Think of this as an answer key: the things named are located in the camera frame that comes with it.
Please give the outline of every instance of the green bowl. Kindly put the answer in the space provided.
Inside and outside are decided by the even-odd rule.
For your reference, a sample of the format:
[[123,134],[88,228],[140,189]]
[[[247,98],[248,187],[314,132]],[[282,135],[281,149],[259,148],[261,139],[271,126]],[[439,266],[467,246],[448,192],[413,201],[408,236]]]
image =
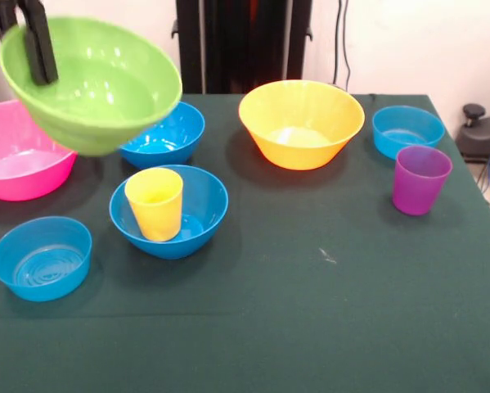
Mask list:
[[32,80],[24,26],[5,34],[0,64],[34,122],[61,145],[85,156],[115,151],[168,115],[182,94],[170,58],[130,31],[97,20],[51,18],[59,79]]

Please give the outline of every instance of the blue bowl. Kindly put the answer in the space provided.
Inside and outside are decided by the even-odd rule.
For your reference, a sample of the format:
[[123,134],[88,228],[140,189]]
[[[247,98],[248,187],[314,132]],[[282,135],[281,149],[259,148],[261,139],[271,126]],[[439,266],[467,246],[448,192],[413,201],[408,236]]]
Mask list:
[[119,151],[125,160],[140,169],[182,164],[192,156],[204,131],[205,118],[201,112],[179,102],[170,115]]
[[87,277],[92,235],[68,217],[33,219],[0,240],[0,281],[18,297],[54,300]]
[[372,117],[374,144],[393,160],[404,147],[436,147],[443,138],[443,122],[427,111],[412,106],[387,106]]
[[227,213],[228,193],[221,181],[206,170],[188,165],[165,165],[183,180],[182,224],[176,237],[153,242],[141,234],[121,183],[110,199],[110,218],[137,248],[165,260],[177,260],[199,250],[218,230]]

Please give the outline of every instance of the bowl rim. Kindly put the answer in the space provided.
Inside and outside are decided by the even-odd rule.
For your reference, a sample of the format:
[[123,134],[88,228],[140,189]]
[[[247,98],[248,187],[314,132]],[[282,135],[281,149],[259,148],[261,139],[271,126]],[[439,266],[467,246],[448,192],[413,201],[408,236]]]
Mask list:
[[81,266],[84,265],[85,261],[88,260],[91,257],[93,239],[92,239],[92,234],[90,233],[90,230],[81,221],[78,221],[77,219],[72,219],[70,217],[66,217],[66,216],[63,216],[63,215],[49,215],[49,216],[45,216],[45,217],[39,217],[37,219],[31,219],[31,220],[26,221],[26,222],[24,222],[22,224],[16,225],[14,228],[12,228],[10,231],[8,231],[7,233],[5,233],[0,238],[0,246],[2,246],[2,243],[6,240],[6,238],[9,237],[18,228],[21,228],[21,227],[24,227],[24,226],[27,226],[27,225],[31,225],[31,224],[37,223],[38,221],[48,221],[48,220],[53,220],[53,219],[58,219],[58,220],[63,219],[65,221],[70,221],[73,224],[77,224],[80,228],[84,229],[84,232],[87,234],[87,237],[88,237],[88,240],[89,240],[89,242],[88,242],[89,244],[88,244],[88,247],[87,247],[86,254],[81,259],[81,263],[79,263],[70,273],[66,274],[65,276],[58,277],[57,279],[55,279],[53,281],[50,281],[50,282],[44,282],[42,284],[36,285],[35,287],[29,287],[29,286],[26,286],[26,285],[20,285],[20,284],[16,284],[16,283],[13,283],[13,282],[8,282],[7,280],[5,280],[2,277],[0,277],[0,281],[2,283],[4,283],[5,285],[7,285],[7,287],[35,289],[35,288],[39,288],[39,287],[46,287],[46,286],[49,286],[49,285],[52,285],[52,284],[56,284],[59,281],[66,279],[67,277],[69,277],[70,275],[72,275],[73,273],[75,273],[77,270],[79,270],[81,268]]
[[[344,95],[348,100],[350,100],[351,102],[353,102],[353,104],[358,108],[358,110],[361,113],[361,121],[359,122],[359,125],[355,128],[356,130],[354,132],[350,133],[347,137],[345,137],[343,139],[340,139],[338,141],[335,141],[335,142],[325,143],[325,144],[322,144],[322,145],[316,146],[316,147],[308,147],[308,146],[297,146],[296,147],[296,146],[289,146],[289,145],[285,145],[283,143],[279,143],[279,142],[275,142],[275,141],[272,141],[270,139],[267,139],[263,135],[254,132],[246,124],[245,119],[244,119],[243,115],[241,114],[241,109],[242,109],[242,106],[243,106],[243,103],[245,102],[245,100],[249,100],[250,99],[249,97],[250,97],[250,95],[252,93],[254,93],[254,92],[258,91],[258,90],[262,90],[262,89],[268,88],[269,86],[271,86],[273,84],[288,84],[288,85],[315,84],[315,85],[319,85],[319,86],[328,88],[330,90],[338,91],[342,95]],[[346,90],[343,90],[342,88],[339,88],[339,87],[337,87],[337,86],[335,86],[333,84],[325,84],[323,82],[317,82],[315,80],[308,80],[308,79],[284,79],[284,80],[277,80],[275,82],[270,82],[270,83],[267,83],[267,84],[262,84],[261,86],[258,86],[257,88],[255,88],[255,89],[251,90],[250,92],[248,92],[241,99],[241,102],[239,103],[239,110],[238,111],[239,111],[239,118],[241,119],[241,122],[245,125],[246,129],[248,129],[249,133],[253,134],[254,136],[256,136],[258,138],[261,138],[261,139],[263,139],[265,141],[269,141],[270,143],[274,143],[277,146],[294,147],[294,148],[297,148],[297,149],[304,149],[304,150],[322,149],[324,147],[333,147],[333,146],[339,145],[341,143],[348,142],[350,139],[352,139],[356,134],[358,134],[361,131],[362,126],[365,124],[365,119],[366,119],[366,117],[365,117],[365,110],[363,109],[361,103],[358,100],[356,100],[352,94],[350,94]]]
[[[412,112],[415,112],[415,113],[421,113],[421,114],[427,115],[429,118],[433,119],[436,123],[440,124],[441,125],[441,129],[443,131],[440,133],[440,135],[437,138],[430,139],[430,140],[428,140],[428,141],[426,141],[424,143],[403,142],[403,141],[399,141],[396,138],[387,137],[386,135],[384,135],[384,132],[383,131],[380,131],[375,126],[375,118],[378,115],[380,115],[381,113],[383,113],[383,112],[391,111],[391,110],[394,110],[394,109],[406,109],[406,110],[409,110],[409,111],[412,111]],[[385,106],[384,108],[379,109],[372,116],[372,131],[374,133],[377,133],[378,135],[380,135],[382,138],[388,139],[389,141],[392,141],[392,142],[395,142],[395,143],[399,143],[399,144],[401,144],[401,145],[403,145],[405,147],[414,146],[414,145],[421,145],[421,146],[434,145],[435,146],[435,145],[438,144],[439,141],[441,141],[441,139],[443,139],[444,134],[447,132],[446,127],[444,126],[443,121],[439,118],[438,115],[435,115],[435,114],[433,114],[431,112],[428,112],[425,109],[418,108],[416,106],[411,106],[411,105],[390,105],[390,106]]]
[[[181,145],[180,147],[178,147],[177,149],[173,149],[173,150],[170,150],[170,151],[163,151],[163,152],[150,152],[150,151],[134,151],[134,150],[131,150],[131,149],[128,149],[126,148],[126,146],[131,142],[133,141],[134,139],[137,139],[139,138],[143,133],[145,133],[146,131],[150,130],[150,129],[153,129],[155,128],[156,126],[158,126],[161,121],[165,121],[167,118],[169,118],[173,111],[178,107],[178,106],[186,106],[186,107],[189,107],[190,109],[193,109],[194,112],[200,116],[201,118],[201,129],[200,129],[200,132],[199,134],[194,138],[192,139],[189,143],[187,143],[186,145]],[[152,125],[151,127],[149,127],[148,129],[146,129],[145,131],[143,131],[142,133],[140,133],[139,135],[137,135],[135,138],[131,139],[130,141],[126,142],[125,144],[121,145],[119,147],[119,149],[121,151],[126,151],[127,153],[131,153],[131,154],[141,154],[142,156],[157,156],[157,155],[164,155],[164,154],[171,154],[171,153],[174,153],[176,151],[181,151],[182,149],[186,149],[187,147],[193,145],[194,143],[198,142],[200,140],[200,138],[203,136],[203,134],[205,133],[205,126],[206,126],[206,122],[205,122],[205,117],[203,116],[203,114],[201,113],[201,111],[199,109],[197,109],[195,106],[193,106],[192,104],[189,104],[188,102],[184,102],[184,101],[180,101],[178,102],[178,104],[173,108],[172,112],[170,112],[166,117],[164,117],[162,120],[160,120],[158,123]]]
[[[20,105],[20,106],[23,106],[25,108],[25,106],[21,103],[21,101],[19,100],[8,100],[8,101],[3,101],[3,102],[0,102],[0,106],[15,106],[15,105]],[[26,176],[30,176],[32,174],[38,174],[39,172],[43,172],[44,170],[47,170],[47,169],[50,169],[56,165],[59,165],[61,162],[63,162],[64,160],[67,160],[69,157],[71,156],[77,156],[78,153],[76,153],[75,151],[72,151],[66,147],[64,147],[63,145],[55,142],[53,139],[51,139],[50,137],[48,137],[48,135],[46,135],[47,138],[49,138],[51,141],[53,141],[57,146],[59,147],[62,147],[63,149],[65,149],[67,151],[67,153],[62,156],[61,158],[59,158],[58,160],[52,162],[51,164],[48,164],[44,167],[42,167],[41,169],[36,169],[36,170],[30,170],[29,172],[26,172],[24,174],[18,174],[16,176],[8,176],[8,177],[2,177],[0,178],[0,181],[2,180],[14,180],[14,179],[17,179],[17,178],[24,178]]]
[[172,66],[173,69],[173,74],[176,76],[178,80],[178,93],[176,94],[176,97],[172,100],[170,105],[166,107],[166,109],[160,111],[159,113],[154,113],[152,115],[148,115],[144,118],[137,119],[137,120],[116,120],[116,121],[97,121],[97,120],[91,120],[91,119],[80,119],[76,115],[69,115],[66,114],[64,111],[59,111],[56,109],[53,109],[52,106],[49,106],[47,104],[44,104],[42,101],[38,100],[32,95],[26,94],[22,88],[19,87],[19,85],[12,79],[12,77],[8,74],[8,70],[4,65],[4,60],[3,60],[3,48],[6,47],[9,41],[11,41],[17,34],[19,34],[21,31],[25,29],[25,25],[15,25],[11,29],[9,29],[4,37],[2,38],[1,45],[0,45],[0,67],[5,75],[5,79],[7,82],[11,85],[13,90],[16,92],[16,95],[18,95],[21,98],[21,101],[25,102],[25,106],[29,105],[32,106],[34,109],[37,111],[42,112],[44,115],[49,115],[53,118],[63,120],[69,124],[73,125],[79,125],[79,126],[85,126],[85,127],[90,127],[90,128],[98,128],[98,129],[109,129],[109,130],[124,130],[124,129],[135,129],[139,127],[144,127],[148,124],[155,123],[156,121],[162,119],[165,117],[170,111],[178,104],[179,100],[181,99],[182,95],[182,79],[181,75],[179,74],[178,68],[175,66],[173,63],[172,59],[170,56],[163,51],[160,47],[157,47],[154,45],[150,40],[142,37],[141,35],[135,34],[129,29],[125,29],[123,27],[105,22],[103,20],[98,20],[94,19],[91,17],[84,17],[84,16],[55,16],[55,17],[49,17],[48,18],[48,27],[50,27],[50,22],[51,21],[58,21],[58,20],[66,20],[66,21],[79,21],[79,22],[88,22],[88,23],[94,23],[96,25],[104,25],[108,26],[112,29],[117,29],[118,31],[132,36],[133,38],[137,39],[138,41],[142,41],[149,45],[150,47],[154,48],[167,62],[170,66]]
[[148,240],[145,237],[136,237],[136,236],[133,236],[131,233],[128,233],[127,231],[125,231],[123,228],[120,227],[120,225],[117,222],[117,219],[115,219],[114,215],[112,214],[112,209],[113,209],[113,206],[112,205],[113,205],[113,202],[114,202],[114,197],[118,194],[118,192],[120,192],[120,194],[121,194],[122,197],[126,198],[126,196],[124,195],[124,192],[121,192],[122,191],[121,188],[124,187],[124,185],[128,181],[128,179],[125,179],[114,190],[114,192],[112,192],[112,195],[110,196],[110,203],[109,203],[109,206],[108,206],[108,212],[110,214],[110,220],[114,223],[115,227],[124,236],[130,237],[133,240],[136,240],[138,242],[143,242],[143,243],[146,243],[146,244],[160,244],[160,245],[180,244],[180,243],[189,242],[189,241],[191,241],[193,239],[196,239],[198,237],[204,236],[206,233],[208,233],[211,230],[213,230],[214,228],[216,228],[221,223],[221,221],[223,221],[223,219],[224,219],[224,217],[225,217],[225,215],[227,214],[227,211],[228,211],[228,190],[225,187],[225,185],[223,184],[223,182],[216,175],[211,174],[208,170],[204,170],[204,169],[199,168],[197,166],[176,165],[176,164],[173,164],[173,165],[159,165],[157,168],[168,168],[168,169],[172,169],[173,170],[174,168],[177,168],[177,167],[194,169],[194,170],[203,172],[203,173],[207,174],[208,176],[210,176],[211,178],[213,178],[217,183],[219,183],[219,185],[221,186],[221,189],[224,191],[224,194],[225,194],[225,206],[223,208],[223,213],[221,214],[221,217],[217,221],[215,221],[212,225],[210,225],[209,228],[205,229],[202,233],[199,233],[199,234],[195,235],[194,237],[189,237],[186,240],[175,240],[175,241],[173,241],[173,240],[167,240],[166,242],[153,242],[152,240]]

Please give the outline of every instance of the white mark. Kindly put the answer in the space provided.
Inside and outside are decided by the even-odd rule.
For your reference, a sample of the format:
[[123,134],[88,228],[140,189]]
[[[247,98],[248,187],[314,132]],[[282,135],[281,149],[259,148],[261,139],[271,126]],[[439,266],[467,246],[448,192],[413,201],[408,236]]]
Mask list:
[[322,253],[324,260],[331,262],[332,264],[337,264],[337,261],[330,257],[322,248],[320,248],[319,251]]

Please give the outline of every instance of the dark green cloth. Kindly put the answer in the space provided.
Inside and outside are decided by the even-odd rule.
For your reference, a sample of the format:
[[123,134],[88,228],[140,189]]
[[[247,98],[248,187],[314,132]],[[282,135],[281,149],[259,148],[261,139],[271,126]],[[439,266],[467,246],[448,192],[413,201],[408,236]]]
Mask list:
[[362,132],[308,172],[267,162],[237,116],[241,96],[189,96],[206,118],[191,162],[227,186],[214,239],[157,260],[110,222],[134,172],[118,154],[78,158],[36,201],[0,201],[0,237],[68,215],[92,231],[92,267],[66,298],[17,299],[0,283],[0,392],[489,392],[490,211],[446,136],[454,170],[430,214],[390,201],[393,161],[371,117],[425,96],[358,96]]

